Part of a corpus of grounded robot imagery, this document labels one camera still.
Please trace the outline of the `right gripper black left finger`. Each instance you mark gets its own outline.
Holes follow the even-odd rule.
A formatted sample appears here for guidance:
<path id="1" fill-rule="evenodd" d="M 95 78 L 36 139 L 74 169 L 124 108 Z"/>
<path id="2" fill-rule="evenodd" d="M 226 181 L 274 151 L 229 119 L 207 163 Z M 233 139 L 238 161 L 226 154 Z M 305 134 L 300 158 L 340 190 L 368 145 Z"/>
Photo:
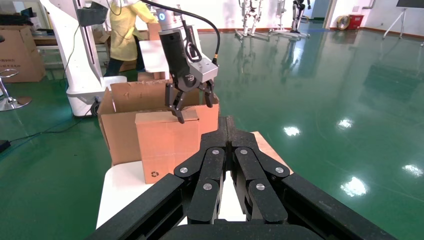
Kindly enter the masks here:
<path id="1" fill-rule="evenodd" d="M 179 164 L 92 234 L 89 240 L 188 240 L 177 233 L 187 227 L 212 225 L 218 217 L 225 180 L 227 118 L 201 136 L 200 149 Z"/>

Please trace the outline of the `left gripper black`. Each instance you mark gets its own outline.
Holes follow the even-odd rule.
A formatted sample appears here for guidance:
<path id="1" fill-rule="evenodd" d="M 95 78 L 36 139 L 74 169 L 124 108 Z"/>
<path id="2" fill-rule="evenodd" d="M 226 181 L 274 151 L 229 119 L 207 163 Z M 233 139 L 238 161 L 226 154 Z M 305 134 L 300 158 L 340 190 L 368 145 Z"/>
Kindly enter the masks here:
<path id="1" fill-rule="evenodd" d="M 163 52 L 168 63 L 169 73 L 172 83 L 165 85 L 165 105 L 172 115 L 184 124 L 185 120 L 181 112 L 183 100 L 186 92 L 200 89 L 204 92 L 205 103 L 208 108 L 213 107 L 214 82 L 208 80 L 200 83 L 190 72 L 189 63 L 186 56 L 186 42 L 193 40 L 192 31 L 188 31 L 188 36 L 184 36 L 186 31 L 183 28 L 165 30 L 159 32 Z"/>

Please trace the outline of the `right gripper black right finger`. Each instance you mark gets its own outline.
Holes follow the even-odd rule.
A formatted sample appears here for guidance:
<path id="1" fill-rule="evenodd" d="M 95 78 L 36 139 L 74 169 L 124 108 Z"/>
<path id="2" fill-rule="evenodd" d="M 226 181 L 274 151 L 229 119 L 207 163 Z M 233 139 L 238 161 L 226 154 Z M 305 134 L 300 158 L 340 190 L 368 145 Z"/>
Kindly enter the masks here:
<path id="1" fill-rule="evenodd" d="M 227 118 L 231 177 L 249 222 L 288 240 L 391 240 L 393 236 L 259 149 Z"/>

